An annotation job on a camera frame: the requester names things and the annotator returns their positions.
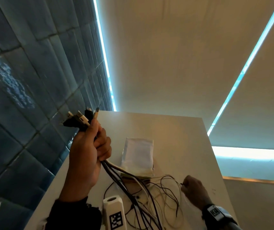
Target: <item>table surface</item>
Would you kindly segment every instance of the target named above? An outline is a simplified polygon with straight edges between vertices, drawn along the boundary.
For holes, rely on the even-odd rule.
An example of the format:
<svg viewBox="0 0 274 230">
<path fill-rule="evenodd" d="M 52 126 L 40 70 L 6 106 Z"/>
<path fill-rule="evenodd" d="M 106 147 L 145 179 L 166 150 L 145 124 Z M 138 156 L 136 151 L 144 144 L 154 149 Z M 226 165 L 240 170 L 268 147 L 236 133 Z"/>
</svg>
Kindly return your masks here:
<svg viewBox="0 0 274 230">
<path fill-rule="evenodd" d="M 112 156 L 109 159 L 112 163 L 120 165 L 126 137 L 153 139 L 155 176 L 171 174 L 178 182 L 183 181 L 188 174 L 198 178 L 212 201 L 236 219 L 201 118 L 100 111 L 98 120 L 112 139 Z M 61 192 L 68 166 L 69 157 L 30 218 L 26 230 L 36 229 L 40 220 L 48 217 Z M 97 184 L 89 193 L 89 203 L 101 207 L 104 192 L 111 182 L 111 178 L 102 168 Z M 106 197 L 116 193 L 121 191 L 113 185 Z M 201 212 L 187 199 L 182 199 L 184 224 L 180 229 L 204 229 Z"/>
</svg>

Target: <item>smartwatch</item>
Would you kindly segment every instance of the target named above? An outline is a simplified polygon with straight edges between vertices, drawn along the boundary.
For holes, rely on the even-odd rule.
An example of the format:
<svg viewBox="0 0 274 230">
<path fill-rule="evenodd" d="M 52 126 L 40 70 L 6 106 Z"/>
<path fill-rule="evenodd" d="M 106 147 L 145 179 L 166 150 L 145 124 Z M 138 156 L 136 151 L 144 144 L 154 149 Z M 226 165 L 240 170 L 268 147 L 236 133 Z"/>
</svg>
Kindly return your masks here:
<svg viewBox="0 0 274 230">
<path fill-rule="evenodd" d="M 202 219 L 205 221 L 208 230 L 223 228 L 230 222 L 238 225 L 227 210 L 214 204 L 208 204 L 203 208 Z"/>
</svg>

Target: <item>wall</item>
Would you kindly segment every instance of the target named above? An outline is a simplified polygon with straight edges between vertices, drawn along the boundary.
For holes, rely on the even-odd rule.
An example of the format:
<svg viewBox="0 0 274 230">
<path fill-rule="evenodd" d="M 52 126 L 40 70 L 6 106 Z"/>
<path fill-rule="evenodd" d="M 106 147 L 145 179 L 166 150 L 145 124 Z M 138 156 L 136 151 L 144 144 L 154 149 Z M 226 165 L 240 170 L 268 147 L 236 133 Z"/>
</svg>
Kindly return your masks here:
<svg viewBox="0 0 274 230">
<path fill-rule="evenodd" d="M 0 229 L 23 229 L 85 107 L 112 110 L 93 0 L 0 0 Z"/>
<path fill-rule="evenodd" d="M 240 227 L 274 229 L 274 184 L 224 180 Z"/>
</svg>

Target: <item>blue tiled wall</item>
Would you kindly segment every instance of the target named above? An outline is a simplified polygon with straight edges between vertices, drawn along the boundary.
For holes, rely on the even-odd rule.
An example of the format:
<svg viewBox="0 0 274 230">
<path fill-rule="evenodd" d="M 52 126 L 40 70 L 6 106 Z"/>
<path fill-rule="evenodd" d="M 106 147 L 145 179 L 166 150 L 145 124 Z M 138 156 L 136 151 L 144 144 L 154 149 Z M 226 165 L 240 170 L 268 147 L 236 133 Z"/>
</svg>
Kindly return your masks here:
<svg viewBox="0 0 274 230">
<path fill-rule="evenodd" d="M 24 228 L 87 106 L 112 111 L 93 0 L 0 0 L 0 229 Z"/>
</svg>

